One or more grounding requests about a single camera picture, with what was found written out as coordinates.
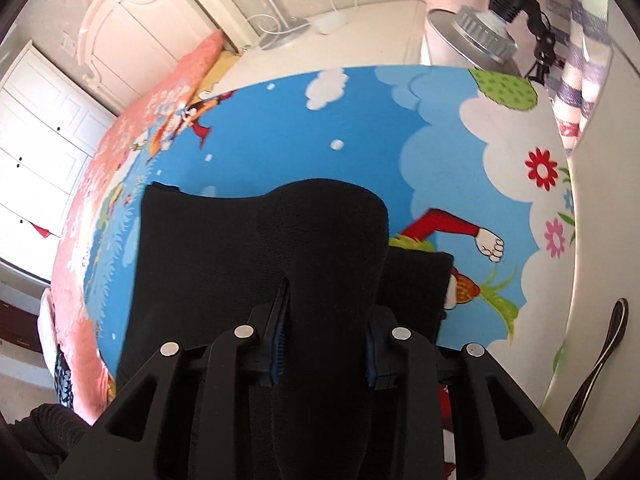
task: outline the wardrobe door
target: wardrobe door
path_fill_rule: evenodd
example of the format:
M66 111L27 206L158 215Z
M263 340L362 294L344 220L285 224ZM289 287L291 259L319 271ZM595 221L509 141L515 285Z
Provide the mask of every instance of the wardrobe door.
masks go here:
M115 117L34 50L28 50L4 88L49 128L93 155Z
M69 194L0 150L0 204L20 218L58 233Z
M0 205L0 258L43 280L51 279L59 238L42 236L29 222Z
M5 90L0 90L0 149L66 193L71 193L88 158Z

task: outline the cartoon fist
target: cartoon fist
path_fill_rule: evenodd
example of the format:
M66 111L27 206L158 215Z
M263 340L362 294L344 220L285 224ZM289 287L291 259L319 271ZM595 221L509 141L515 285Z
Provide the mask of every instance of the cartoon fist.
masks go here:
M499 262L504 254L504 242L491 231L480 229L476 236L478 250L492 262Z

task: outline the red sleeve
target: red sleeve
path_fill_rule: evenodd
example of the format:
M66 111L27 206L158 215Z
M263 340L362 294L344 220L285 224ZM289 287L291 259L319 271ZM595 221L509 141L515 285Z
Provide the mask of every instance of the red sleeve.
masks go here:
M479 230L477 225L453 216L442 209L429 209L401 234L414 240L424 240L434 232L468 235L475 238L478 236Z

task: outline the pink blanket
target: pink blanket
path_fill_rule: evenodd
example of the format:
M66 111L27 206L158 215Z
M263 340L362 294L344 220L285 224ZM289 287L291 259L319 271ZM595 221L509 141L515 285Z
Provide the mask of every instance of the pink blanket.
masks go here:
M100 208L131 146L159 116L193 96L222 51L216 31L184 56L174 72L118 117L82 176L63 227L51 280L56 337L71 370L74 410L93 424L107 406L108 372L98 354L97 327L84 305L84 273Z

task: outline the red flower print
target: red flower print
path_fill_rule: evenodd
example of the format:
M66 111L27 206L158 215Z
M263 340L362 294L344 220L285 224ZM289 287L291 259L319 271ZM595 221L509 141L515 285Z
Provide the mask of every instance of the red flower print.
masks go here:
M538 187L544 186L547 191L556 185L558 178L558 172L554 170L558 163L550 160L550 157L549 150L541 152L540 148L536 148L535 153L529 152L530 160L525 161L525 165L531 168L528 177L535 180Z

